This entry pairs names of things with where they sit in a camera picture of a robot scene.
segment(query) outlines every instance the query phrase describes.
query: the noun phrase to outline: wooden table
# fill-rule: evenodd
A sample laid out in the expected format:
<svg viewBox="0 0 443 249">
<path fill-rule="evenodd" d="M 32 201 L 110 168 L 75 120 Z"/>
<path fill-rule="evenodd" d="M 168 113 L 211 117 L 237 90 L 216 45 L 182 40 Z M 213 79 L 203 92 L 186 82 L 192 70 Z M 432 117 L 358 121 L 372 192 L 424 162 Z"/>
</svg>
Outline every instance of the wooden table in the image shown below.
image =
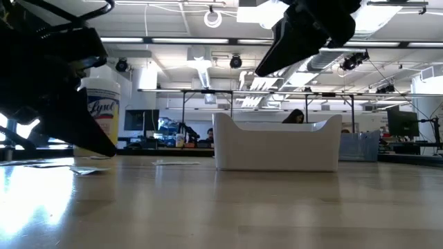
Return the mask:
<svg viewBox="0 0 443 249">
<path fill-rule="evenodd" d="M 0 167 L 0 248 L 442 247 L 436 168 L 341 163 L 332 174 L 217 172 L 213 158 L 61 162 L 69 163 L 111 170 Z"/>
</svg>

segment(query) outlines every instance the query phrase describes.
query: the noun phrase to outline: security camera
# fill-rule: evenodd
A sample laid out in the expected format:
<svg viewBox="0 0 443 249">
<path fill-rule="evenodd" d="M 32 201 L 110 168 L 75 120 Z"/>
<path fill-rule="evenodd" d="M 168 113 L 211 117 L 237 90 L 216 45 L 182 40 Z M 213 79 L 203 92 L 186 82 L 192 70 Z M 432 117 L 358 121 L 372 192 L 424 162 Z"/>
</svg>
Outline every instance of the security camera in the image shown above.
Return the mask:
<svg viewBox="0 0 443 249">
<path fill-rule="evenodd" d="M 127 63 L 127 58 L 120 58 L 118 59 L 117 65 L 116 65 L 116 70 L 118 72 L 124 73 L 127 72 L 129 70 L 129 65 Z"/>
<path fill-rule="evenodd" d="M 240 55 L 233 55 L 233 58 L 230 60 L 229 66 L 234 69 L 242 67 L 242 59 L 240 59 Z"/>
</svg>

